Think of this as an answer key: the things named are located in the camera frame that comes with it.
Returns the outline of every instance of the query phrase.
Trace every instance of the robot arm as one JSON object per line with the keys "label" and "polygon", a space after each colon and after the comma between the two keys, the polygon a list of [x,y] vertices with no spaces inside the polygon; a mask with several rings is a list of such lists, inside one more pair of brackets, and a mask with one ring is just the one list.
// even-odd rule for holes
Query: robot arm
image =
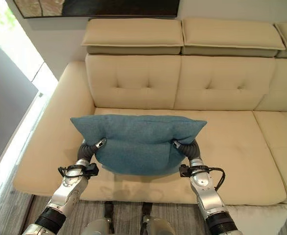
{"label": "robot arm", "polygon": [[82,144],[76,163],[58,169],[63,176],[61,186],[54,192],[36,222],[29,225],[23,235],[55,235],[59,232],[86,189],[90,177],[98,175],[99,169],[95,163],[90,164],[90,160],[105,143],[106,138],[93,146]]}
{"label": "robot arm", "polygon": [[[242,235],[217,193],[225,179],[224,171],[221,168],[207,167],[203,164],[196,141],[188,145],[173,141],[173,145],[188,157],[190,167],[181,165],[179,171],[181,177],[190,178],[191,188],[197,195],[198,206],[210,232],[213,235]],[[212,170],[222,172],[222,177],[216,187],[214,187],[212,177],[209,174]]]}

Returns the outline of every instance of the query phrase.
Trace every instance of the blue pillow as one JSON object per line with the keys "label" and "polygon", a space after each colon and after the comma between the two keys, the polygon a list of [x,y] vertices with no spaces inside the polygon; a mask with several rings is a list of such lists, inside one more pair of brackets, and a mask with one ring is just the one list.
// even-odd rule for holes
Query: blue pillow
{"label": "blue pillow", "polygon": [[164,175],[178,171],[184,155],[171,144],[191,143],[206,121],[179,116],[91,115],[72,123],[93,145],[106,137],[96,159],[109,171],[131,175]]}

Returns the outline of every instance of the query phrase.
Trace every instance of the framed picture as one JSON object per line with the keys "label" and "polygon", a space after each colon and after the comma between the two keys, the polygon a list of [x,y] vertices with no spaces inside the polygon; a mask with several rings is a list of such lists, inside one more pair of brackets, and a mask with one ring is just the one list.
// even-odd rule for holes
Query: framed picture
{"label": "framed picture", "polygon": [[179,0],[14,0],[24,18],[176,17]]}

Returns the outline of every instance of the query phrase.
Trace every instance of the black cable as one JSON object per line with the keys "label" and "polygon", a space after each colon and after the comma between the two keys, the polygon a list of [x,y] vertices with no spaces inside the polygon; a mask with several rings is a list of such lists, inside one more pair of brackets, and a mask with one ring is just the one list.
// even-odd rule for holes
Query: black cable
{"label": "black cable", "polygon": [[[221,171],[222,172],[222,176],[218,182],[218,184],[215,186],[215,190],[218,191],[218,189],[222,186],[224,180],[225,180],[225,172],[222,168],[219,168],[219,167],[207,167],[207,166],[203,166],[204,170],[200,170],[200,171],[196,171],[195,173],[192,174],[192,176],[195,176],[196,174],[199,174],[199,173],[210,173],[210,171],[214,171],[214,170],[217,170],[217,171]],[[191,167],[191,171],[197,169],[197,167]]]}
{"label": "black cable", "polygon": [[88,176],[88,174],[85,174],[84,172],[82,172],[82,174],[79,174],[79,175],[67,175],[66,172],[68,172],[68,168],[66,168],[66,167],[59,167],[58,171],[60,172],[60,174],[63,177],[67,177],[67,178],[76,178],[76,177],[80,177],[80,176]]}

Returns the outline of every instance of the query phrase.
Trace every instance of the sofa armrest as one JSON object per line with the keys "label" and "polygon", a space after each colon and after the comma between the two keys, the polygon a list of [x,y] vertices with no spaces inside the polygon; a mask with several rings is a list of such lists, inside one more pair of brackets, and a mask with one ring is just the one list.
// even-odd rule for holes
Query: sofa armrest
{"label": "sofa armrest", "polygon": [[85,62],[71,62],[29,141],[14,187],[37,195],[52,195],[62,180],[57,168],[75,163],[83,141],[70,118],[94,111]]}

